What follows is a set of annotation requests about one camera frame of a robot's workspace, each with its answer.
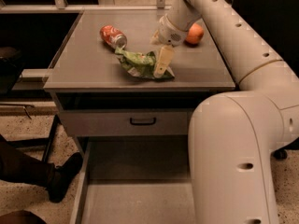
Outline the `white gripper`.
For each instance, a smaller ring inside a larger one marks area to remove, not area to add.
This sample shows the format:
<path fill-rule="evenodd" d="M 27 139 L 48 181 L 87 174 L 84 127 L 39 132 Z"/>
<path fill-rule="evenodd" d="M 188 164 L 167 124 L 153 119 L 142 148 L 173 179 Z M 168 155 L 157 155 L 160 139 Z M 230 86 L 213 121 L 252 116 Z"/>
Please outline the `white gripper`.
<path fill-rule="evenodd" d="M 176 28 L 166 15 L 159 20 L 158 31 L 155 31 L 150 39 L 151 45 L 159 45 L 160 42 L 164 44 L 160 48 L 156 56 L 156 64 L 154 66 L 153 75 L 157 78 L 163 76 L 167 67 L 174 57 L 174 48 L 183 43 L 187 36 L 187 32 Z"/>

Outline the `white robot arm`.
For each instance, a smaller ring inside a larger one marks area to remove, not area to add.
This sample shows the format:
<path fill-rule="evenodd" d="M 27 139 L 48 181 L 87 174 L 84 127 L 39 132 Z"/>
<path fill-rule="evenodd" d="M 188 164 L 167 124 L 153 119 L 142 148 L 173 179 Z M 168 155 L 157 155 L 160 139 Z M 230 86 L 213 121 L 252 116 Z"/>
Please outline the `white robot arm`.
<path fill-rule="evenodd" d="M 188 134 L 196 224 L 279 224 L 271 155 L 299 136 L 299 80 L 225 0 L 175 0 L 153 41 L 180 45 L 203 20 L 238 91 L 205 99 Z"/>

